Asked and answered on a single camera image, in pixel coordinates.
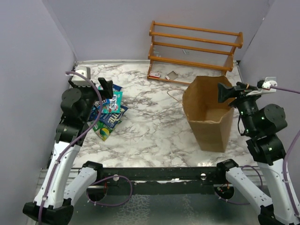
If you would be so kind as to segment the teal white candy bag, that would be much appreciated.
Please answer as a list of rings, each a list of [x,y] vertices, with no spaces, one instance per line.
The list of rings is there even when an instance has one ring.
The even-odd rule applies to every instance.
[[[120,105],[122,100],[122,91],[114,91],[113,97],[109,99],[109,103],[103,106],[102,113],[120,113]]]

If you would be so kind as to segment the blue candy packet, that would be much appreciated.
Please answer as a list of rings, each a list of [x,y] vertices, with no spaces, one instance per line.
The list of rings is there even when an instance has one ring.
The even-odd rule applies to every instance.
[[[109,103],[110,103],[110,100],[105,99],[105,100],[102,101],[102,106],[105,106]],[[93,108],[92,108],[91,114],[98,114],[99,109],[100,109],[100,102],[96,101]]]

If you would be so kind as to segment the dark blue snack packet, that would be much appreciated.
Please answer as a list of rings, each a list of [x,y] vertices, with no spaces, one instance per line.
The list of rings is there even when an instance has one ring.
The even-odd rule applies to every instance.
[[[96,117],[98,116],[98,110],[99,108],[93,107],[89,117],[89,121],[94,121],[96,119]],[[126,106],[121,105],[120,113],[102,113],[99,122],[105,124],[111,129],[114,129],[114,127],[119,123],[121,117],[127,110],[128,108]]]

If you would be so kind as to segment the brown paper bag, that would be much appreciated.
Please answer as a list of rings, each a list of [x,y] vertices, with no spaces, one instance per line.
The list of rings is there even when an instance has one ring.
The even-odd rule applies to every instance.
[[[218,83],[232,84],[225,76],[197,76],[183,91],[182,104],[187,121],[201,150],[224,153],[229,142],[234,109],[232,99],[218,102]]]

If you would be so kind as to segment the green snack packet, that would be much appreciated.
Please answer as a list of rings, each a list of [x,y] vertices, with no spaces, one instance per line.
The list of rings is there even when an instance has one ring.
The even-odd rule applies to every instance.
[[[118,121],[117,123],[113,124],[98,121],[93,127],[93,131],[101,140],[105,141],[115,130],[115,127],[120,123],[121,121]]]

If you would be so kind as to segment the teal red snack packet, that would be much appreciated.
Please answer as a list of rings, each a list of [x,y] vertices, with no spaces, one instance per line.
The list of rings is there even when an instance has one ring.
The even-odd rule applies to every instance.
[[[122,87],[121,86],[118,86],[116,84],[113,84],[112,85],[112,90],[113,91],[121,91]],[[103,87],[101,85],[98,86],[98,90],[103,90]]]

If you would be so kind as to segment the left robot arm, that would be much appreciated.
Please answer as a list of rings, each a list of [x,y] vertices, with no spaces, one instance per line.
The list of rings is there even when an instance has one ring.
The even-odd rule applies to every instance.
[[[22,210],[39,225],[67,225],[76,202],[87,187],[103,181],[102,166],[88,163],[71,183],[67,183],[73,162],[90,131],[88,121],[95,102],[113,96],[113,82],[104,78],[98,81],[102,86],[99,94],[90,85],[78,86],[70,81],[71,88],[61,96],[62,117],[56,128],[47,174],[34,200],[26,203]]]

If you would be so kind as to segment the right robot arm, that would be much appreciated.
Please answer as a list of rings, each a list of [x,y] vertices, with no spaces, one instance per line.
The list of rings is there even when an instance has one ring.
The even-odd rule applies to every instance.
[[[280,88],[274,78],[260,80],[257,86],[238,82],[233,87],[219,83],[218,102],[233,101],[230,107],[239,111],[244,126],[243,136],[249,137],[247,148],[261,170],[269,190],[266,195],[233,160],[218,163],[215,177],[220,183],[230,182],[254,208],[262,225],[298,225],[300,202],[296,196],[287,168],[289,155],[299,138],[295,136],[288,150],[277,136],[287,127],[285,111],[276,104],[259,109],[257,99]]]

